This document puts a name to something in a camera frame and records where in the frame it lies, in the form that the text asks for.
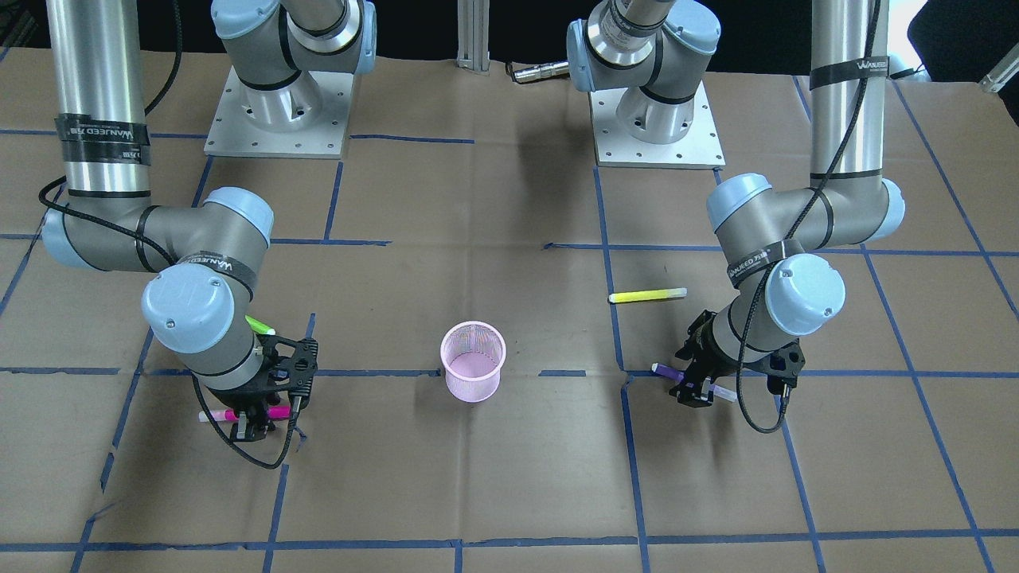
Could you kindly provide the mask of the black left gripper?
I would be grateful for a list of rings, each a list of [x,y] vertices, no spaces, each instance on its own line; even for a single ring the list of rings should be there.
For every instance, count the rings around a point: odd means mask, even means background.
[[[678,403],[690,403],[691,407],[713,405],[713,382],[716,378],[736,372],[736,360],[718,348],[713,337],[713,320],[716,312],[704,310],[688,327],[688,340],[676,352],[677,359],[690,364],[683,371],[685,380],[678,381],[669,395]],[[798,340],[790,342],[771,354],[757,361],[746,361],[744,366],[754,372],[767,375],[767,389],[780,396],[787,388],[796,388],[800,371],[805,365],[805,356]]]

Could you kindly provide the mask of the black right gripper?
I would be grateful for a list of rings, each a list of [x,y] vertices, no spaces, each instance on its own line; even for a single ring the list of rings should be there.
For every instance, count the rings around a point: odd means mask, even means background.
[[[265,439],[275,431],[270,406],[278,403],[280,392],[287,392],[291,406],[302,410],[310,400],[318,355],[319,342],[312,337],[294,341],[256,335],[250,356],[254,373],[242,373],[239,382],[229,382],[226,389],[213,392],[236,416],[232,440],[248,440],[248,422],[251,440]]]

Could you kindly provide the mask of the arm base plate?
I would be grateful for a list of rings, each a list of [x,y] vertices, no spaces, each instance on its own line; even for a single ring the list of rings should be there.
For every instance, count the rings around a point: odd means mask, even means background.
[[[230,70],[204,152],[233,158],[342,159],[356,76],[302,72],[275,91],[245,86]]]
[[[651,100],[640,88],[597,91],[589,100],[598,166],[713,170],[727,164],[703,84],[677,105]]]

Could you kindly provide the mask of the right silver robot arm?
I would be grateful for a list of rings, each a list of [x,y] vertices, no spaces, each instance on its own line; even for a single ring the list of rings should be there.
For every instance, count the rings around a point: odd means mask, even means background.
[[[46,4],[61,112],[66,190],[49,202],[41,239],[62,264],[149,271],[141,308],[155,337],[239,421],[229,440],[273,431],[287,392],[294,420],[310,398],[317,345],[258,335],[245,318],[271,244],[274,213],[255,193],[214,189],[200,206],[150,202],[135,1]],[[324,119],[314,72],[371,72],[377,18],[369,1],[214,1],[211,16],[237,79],[247,125],[294,133]]]

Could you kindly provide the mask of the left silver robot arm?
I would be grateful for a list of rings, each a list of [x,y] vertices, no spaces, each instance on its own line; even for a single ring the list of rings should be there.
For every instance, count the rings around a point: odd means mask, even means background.
[[[602,1],[565,37],[576,90],[622,92],[615,133],[677,144],[697,123],[695,94],[720,40],[720,22],[695,1]],[[802,337],[841,311],[845,284],[818,249],[893,233],[905,216],[898,185],[882,174],[887,10],[880,1],[812,4],[809,184],[776,191],[746,173],[706,202],[738,294],[706,310],[677,351],[685,369],[671,395],[713,403],[713,381],[749,368],[786,398],[805,359]]]

